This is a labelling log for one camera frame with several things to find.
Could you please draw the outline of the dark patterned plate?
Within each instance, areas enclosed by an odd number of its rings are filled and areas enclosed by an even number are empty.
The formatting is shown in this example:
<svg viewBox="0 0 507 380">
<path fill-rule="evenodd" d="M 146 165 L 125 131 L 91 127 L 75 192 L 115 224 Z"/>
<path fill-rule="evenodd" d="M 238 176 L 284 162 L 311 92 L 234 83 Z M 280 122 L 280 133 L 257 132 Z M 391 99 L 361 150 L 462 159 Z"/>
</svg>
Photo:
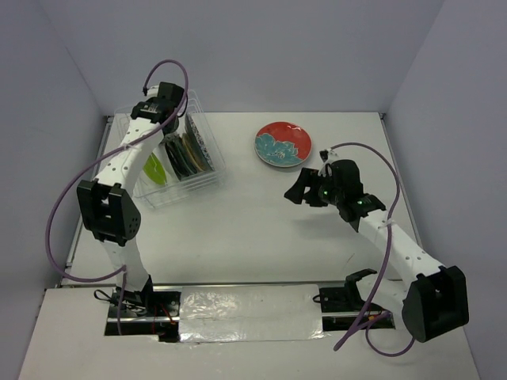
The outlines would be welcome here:
<svg viewBox="0 0 507 380">
<path fill-rule="evenodd" d="M 208 149 L 204 143 L 204 139 L 200 135 L 197 125 L 189 114 L 185 116 L 185 131 L 189 136 L 194 150 L 197 152 L 198 156 L 205 164 L 207 169 L 206 171 L 213 171 L 215 168 L 213 166 L 211 156 L 208 153 Z"/>
</svg>

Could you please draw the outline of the red floral plate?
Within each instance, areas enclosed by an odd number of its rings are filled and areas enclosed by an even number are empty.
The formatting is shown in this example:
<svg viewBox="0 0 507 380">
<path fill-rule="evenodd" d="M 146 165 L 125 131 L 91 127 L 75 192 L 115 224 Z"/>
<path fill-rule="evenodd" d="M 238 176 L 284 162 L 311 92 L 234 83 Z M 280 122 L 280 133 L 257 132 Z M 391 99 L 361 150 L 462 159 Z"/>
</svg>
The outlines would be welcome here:
<svg viewBox="0 0 507 380">
<path fill-rule="evenodd" d="M 264 163 L 277 168 L 291 168 L 310 157 L 312 140 L 302 127 L 287 121 L 276 121 L 266 124 L 257 132 L 253 146 Z"/>
</svg>

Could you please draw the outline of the blue blossom plate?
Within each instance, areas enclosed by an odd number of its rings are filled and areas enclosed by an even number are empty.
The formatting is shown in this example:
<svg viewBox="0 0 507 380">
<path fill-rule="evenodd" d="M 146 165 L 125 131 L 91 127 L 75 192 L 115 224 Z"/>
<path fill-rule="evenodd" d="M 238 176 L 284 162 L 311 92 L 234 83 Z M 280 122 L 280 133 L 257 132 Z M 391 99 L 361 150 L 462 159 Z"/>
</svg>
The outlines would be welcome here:
<svg viewBox="0 0 507 380">
<path fill-rule="evenodd" d="M 310 157 L 312 141 L 310 139 L 280 141 L 264 133 L 255 137 L 253 148 L 257 157 L 265 164 L 286 169 L 296 167 Z"/>
</svg>

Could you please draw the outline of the lime green plate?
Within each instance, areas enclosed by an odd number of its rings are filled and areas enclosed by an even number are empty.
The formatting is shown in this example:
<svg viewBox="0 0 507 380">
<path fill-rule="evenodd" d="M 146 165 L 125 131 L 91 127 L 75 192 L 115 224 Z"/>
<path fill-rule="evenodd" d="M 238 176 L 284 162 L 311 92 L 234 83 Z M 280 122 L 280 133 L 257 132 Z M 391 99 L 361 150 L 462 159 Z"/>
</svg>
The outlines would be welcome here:
<svg viewBox="0 0 507 380">
<path fill-rule="evenodd" d="M 150 154 L 143 167 L 143 171 L 155 184 L 165 185 L 167 183 L 166 171 L 155 154 Z"/>
</svg>

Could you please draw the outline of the white pink plate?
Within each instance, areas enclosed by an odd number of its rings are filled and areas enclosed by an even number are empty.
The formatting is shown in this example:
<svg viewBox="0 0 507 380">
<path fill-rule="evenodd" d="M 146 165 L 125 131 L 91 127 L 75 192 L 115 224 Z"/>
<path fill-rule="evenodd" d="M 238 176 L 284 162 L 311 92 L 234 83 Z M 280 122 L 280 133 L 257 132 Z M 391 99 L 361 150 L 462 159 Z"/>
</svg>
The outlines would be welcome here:
<svg viewBox="0 0 507 380">
<path fill-rule="evenodd" d="M 170 139 L 164 138 L 159 144 L 162 165 L 165 171 L 173 178 L 173 181 L 181 180 L 181 171 L 177 159 L 170 146 Z"/>
</svg>

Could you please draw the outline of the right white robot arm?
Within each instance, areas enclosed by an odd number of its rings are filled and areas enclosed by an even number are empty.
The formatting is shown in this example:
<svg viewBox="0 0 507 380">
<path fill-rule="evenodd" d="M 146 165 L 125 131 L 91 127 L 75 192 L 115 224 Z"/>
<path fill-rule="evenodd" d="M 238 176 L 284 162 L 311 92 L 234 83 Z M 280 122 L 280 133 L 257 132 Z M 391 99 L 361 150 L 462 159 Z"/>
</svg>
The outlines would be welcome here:
<svg viewBox="0 0 507 380">
<path fill-rule="evenodd" d="M 348 275 L 344 294 L 350 308 L 361 310 L 372 302 L 389 310 L 421 343 L 469 322 L 464 273 L 425 253 L 392 221 L 386 206 L 364 191 L 354 161 L 328 161 L 321 169 L 303 168 L 284 197 L 295 204 L 336 207 L 358 234 L 388 254 L 387 263 L 398 273 L 401 283 L 381 279 L 373 269 Z"/>
</svg>

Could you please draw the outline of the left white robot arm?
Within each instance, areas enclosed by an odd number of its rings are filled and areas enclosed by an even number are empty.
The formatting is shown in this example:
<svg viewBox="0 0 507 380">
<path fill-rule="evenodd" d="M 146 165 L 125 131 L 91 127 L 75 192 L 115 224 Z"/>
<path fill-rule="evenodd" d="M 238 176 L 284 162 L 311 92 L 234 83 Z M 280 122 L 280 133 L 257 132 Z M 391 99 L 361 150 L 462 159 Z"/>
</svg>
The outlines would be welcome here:
<svg viewBox="0 0 507 380">
<path fill-rule="evenodd" d="M 84 227 L 101 243 L 115 270 L 126 268 L 116 275 L 117 291 L 139 316 L 154 309 L 155 296 L 135 238 L 141 214 L 132 193 L 149 156 L 165 135 L 175 131 L 177 122 L 172 119 L 161 131 L 151 132 L 177 113 L 177 107 L 185 102 L 185 91 L 179 85 L 161 82 L 148 90 L 147 96 L 132 109 L 121 152 L 93 180 L 81 180 L 77 187 Z"/>
</svg>

